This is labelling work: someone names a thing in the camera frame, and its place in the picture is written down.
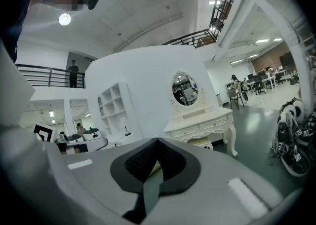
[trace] white cabinet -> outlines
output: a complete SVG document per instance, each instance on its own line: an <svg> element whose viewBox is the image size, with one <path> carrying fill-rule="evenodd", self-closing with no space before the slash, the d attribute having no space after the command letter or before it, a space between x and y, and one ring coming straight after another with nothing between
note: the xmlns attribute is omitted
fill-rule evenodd
<svg viewBox="0 0 316 225"><path fill-rule="evenodd" d="M208 131L213 133L224 133L228 130L227 117L218 118L215 120L207 121L198 125L200 131Z"/></svg>
<svg viewBox="0 0 316 225"><path fill-rule="evenodd" d="M226 144L227 130L232 132L230 146L233 156L236 156L236 130L231 109L218 107L211 112L201 113L179 122L170 122L165 127L164 132L167 137L181 142L187 142L190 139L200 139L210 134L222 134L223 142Z"/></svg>
<svg viewBox="0 0 316 225"><path fill-rule="evenodd" d="M198 125L191 126L185 129L180 129L176 131L171 132L172 139L183 139L183 138L190 138L190 136L194 136L197 133L199 133L199 127Z"/></svg>
<svg viewBox="0 0 316 225"><path fill-rule="evenodd" d="M107 136L124 136L125 126L131 133L140 133L126 83L114 84L100 94L97 100Z"/></svg>

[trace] ornate mirror frame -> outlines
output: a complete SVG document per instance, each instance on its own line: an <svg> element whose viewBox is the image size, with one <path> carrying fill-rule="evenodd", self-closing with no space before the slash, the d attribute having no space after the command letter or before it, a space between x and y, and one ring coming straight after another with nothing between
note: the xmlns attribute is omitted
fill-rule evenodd
<svg viewBox="0 0 316 225"><path fill-rule="evenodd" d="M194 82L197 84L197 100L189 105L189 106L185 106L185 105L182 105L181 103L179 103L176 98L174 97L173 95L173 92L172 92L172 86L173 86L173 82L176 78L178 78L178 76L188 76L190 77L191 79L194 80ZM181 72L181 71L177 71L176 74L173 76L172 78L172 81L171 81L171 98L170 98L170 101L171 101L171 104L176 104L177 106L181 107L181 108L184 108L184 109L191 109L191 108L194 108L196 107L196 105L199 103L199 101L201 100L201 96L200 96L200 93L202 92L202 88L199 87L198 83L196 82L196 80L192 77L192 75L186 73L186 72Z"/></svg>
<svg viewBox="0 0 316 225"><path fill-rule="evenodd" d="M180 104L175 97L173 96L172 92L172 85L174 80L178 76L189 76L191 79L194 80L194 82L197 84L197 100L189 106L184 106ZM174 122L181 121L186 117L199 114L199 113L205 113L213 110L213 105L210 104L210 102L206 98L206 94L204 92L203 87L200 85L197 79L194 78L191 74L184 72L184 71L177 71L176 74L172 77L171 84L168 84L168 91L170 93L170 102L172 105L172 118Z"/></svg>

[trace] balcony railing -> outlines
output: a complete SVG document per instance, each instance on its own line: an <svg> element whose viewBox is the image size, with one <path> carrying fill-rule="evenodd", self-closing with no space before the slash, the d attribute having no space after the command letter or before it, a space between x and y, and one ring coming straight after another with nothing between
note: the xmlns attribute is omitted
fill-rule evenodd
<svg viewBox="0 0 316 225"><path fill-rule="evenodd" d="M215 0L211 21L207 29L197 31L168 42L163 45L193 45L199 48L215 43L232 8L234 0Z"/></svg>
<svg viewBox="0 0 316 225"><path fill-rule="evenodd" d="M71 71L36 65L16 64L16 66L32 86L70 87L69 76ZM77 84L75 87L85 88L84 73L76 74Z"/></svg>

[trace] white vanity table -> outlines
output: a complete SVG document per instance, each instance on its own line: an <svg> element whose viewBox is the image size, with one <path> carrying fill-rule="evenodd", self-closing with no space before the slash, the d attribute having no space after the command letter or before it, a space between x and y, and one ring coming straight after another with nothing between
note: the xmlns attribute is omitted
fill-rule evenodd
<svg viewBox="0 0 316 225"><path fill-rule="evenodd" d="M184 72L177 72L172 82L179 76L190 76ZM210 134L222 134L223 141L226 144L226 131L230 130L232 137L230 146L233 156L237 155L235 151L236 130L232 110L214 106L209 103L202 87L197 84L197 100L189 106L181 105L171 94L172 120L164 129L167 137L173 140L188 142L191 139L200 139ZM213 148L211 141L203 143L202 147L209 146Z"/></svg>

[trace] fluorescent light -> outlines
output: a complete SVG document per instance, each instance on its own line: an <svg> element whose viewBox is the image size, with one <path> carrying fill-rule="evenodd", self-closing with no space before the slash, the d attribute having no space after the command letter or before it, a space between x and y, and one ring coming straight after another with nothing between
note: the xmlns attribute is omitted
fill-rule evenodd
<svg viewBox="0 0 316 225"><path fill-rule="evenodd" d="M268 42L268 41L270 41L270 39L257 40L256 43L259 43L259 42Z"/></svg>
<svg viewBox="0 0 316 225"><path fill-rule="evenodd" d="M242 61L242 59L234 61L234 62L231 62L231 64L238 63L238 62L241 62L241 61Z"/></svg>
<svg viewBox="0 0 316 225"><path fill-rule="evenodd" d="M215 4L215 1L210 1L208 4L209 4L209 5L214 5L214 4Z"/></svg>
<svg viewBox="0 0 316 225"><path fill-rule="evenodd" d="M59 23L63 26L65 25L68 25L71 21L71 17L69 14L62 14L61 16L59 16L59 19L58 19Z"/></svg>

